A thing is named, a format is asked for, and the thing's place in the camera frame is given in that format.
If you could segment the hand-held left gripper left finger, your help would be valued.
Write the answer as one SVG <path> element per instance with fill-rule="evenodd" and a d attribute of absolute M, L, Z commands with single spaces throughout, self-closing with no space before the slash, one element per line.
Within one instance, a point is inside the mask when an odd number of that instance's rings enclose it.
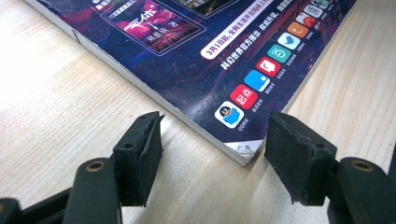
<path fill-rule="evenodd" d="M 113 148 L 120 204 L 146 206 L 163 155 L 158 111 L 138 117 Z"/>

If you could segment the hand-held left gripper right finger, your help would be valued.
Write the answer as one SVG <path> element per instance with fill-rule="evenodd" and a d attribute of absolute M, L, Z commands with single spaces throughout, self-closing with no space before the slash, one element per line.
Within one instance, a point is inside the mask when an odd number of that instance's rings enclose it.
<path fill-rule="evenodd" d="M 264 157 L 293 202 L 324 204 L 324 179 L 335 163 L 336 152 L 335 145 L 297 118 L 270 114 Z"/>

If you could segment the dark illustrated magazine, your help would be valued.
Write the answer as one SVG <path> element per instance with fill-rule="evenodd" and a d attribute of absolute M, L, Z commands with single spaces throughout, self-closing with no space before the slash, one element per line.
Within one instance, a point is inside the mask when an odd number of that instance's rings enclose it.
<path fill-rule="evenodd" d="M 25 0 L 239 164 L 356 0 Z"/>

